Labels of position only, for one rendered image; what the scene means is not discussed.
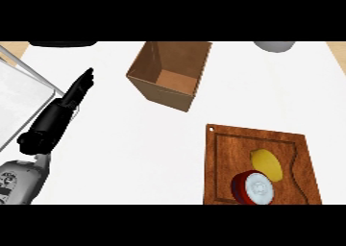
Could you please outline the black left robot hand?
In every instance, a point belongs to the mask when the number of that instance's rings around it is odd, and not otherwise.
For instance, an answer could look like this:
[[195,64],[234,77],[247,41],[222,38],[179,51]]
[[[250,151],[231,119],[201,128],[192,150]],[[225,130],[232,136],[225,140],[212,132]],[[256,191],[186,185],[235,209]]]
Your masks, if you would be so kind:
[[65,133],[74,111],[93,86],[90,68],[40,113],[27,133],[18,137],[19,151],[25,155],[49,154]]

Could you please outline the brown cardboard box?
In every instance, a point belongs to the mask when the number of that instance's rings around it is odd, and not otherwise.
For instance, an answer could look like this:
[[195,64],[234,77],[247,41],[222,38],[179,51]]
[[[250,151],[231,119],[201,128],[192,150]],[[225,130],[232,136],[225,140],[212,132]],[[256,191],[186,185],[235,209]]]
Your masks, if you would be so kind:
[[209,41],[146,41],[126,72],[145,98],[189,111],[207,57]]

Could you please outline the brown wooden cutting board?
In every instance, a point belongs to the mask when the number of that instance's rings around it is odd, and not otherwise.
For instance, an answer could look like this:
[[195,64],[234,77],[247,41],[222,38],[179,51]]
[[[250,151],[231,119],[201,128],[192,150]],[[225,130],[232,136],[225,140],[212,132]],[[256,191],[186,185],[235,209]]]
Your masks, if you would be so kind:
[[206,126],[204,204],[237,205],[231,180],[253,170],[250,154],[257,149],[274,154],[284,172],[284,179],[272,184],[272,204],[320,205],[305,135],[214,124]]

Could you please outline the yellow lemon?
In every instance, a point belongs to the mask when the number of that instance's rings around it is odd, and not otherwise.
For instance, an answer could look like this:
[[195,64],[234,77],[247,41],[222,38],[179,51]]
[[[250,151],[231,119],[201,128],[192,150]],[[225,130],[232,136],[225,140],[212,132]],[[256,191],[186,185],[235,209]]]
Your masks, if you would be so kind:
[[250,153],[250,157],[254,169],[272,182],[280,182],[284,178],[284,173],[275,155],[266,149],[257,149]]

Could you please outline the black round object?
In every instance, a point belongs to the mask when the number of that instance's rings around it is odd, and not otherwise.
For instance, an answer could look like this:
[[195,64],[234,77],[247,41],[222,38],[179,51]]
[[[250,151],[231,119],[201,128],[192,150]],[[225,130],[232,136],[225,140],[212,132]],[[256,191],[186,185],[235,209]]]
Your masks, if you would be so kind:
[[38,47],[87,47],[92,46],[98,41],[28,41],[32,46]]

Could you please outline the red can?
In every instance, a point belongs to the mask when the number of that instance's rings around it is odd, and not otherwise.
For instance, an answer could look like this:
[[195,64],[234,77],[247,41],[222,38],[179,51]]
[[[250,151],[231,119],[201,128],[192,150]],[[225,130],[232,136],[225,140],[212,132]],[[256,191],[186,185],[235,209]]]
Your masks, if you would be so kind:
[[231,180],[231,193],[243,205],[269,205],[274,200],[274,187],[266,176],[256,170],[237,174]]

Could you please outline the grey round object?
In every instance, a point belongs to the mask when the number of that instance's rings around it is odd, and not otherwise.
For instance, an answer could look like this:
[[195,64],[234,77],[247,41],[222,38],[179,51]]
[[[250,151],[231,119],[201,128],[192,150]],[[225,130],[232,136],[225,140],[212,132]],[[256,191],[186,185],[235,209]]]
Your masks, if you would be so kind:
[[272,53],[283,53],[293,48],[294,42],[293,41],[256,41],[254,45],[263,51],[268,51]]

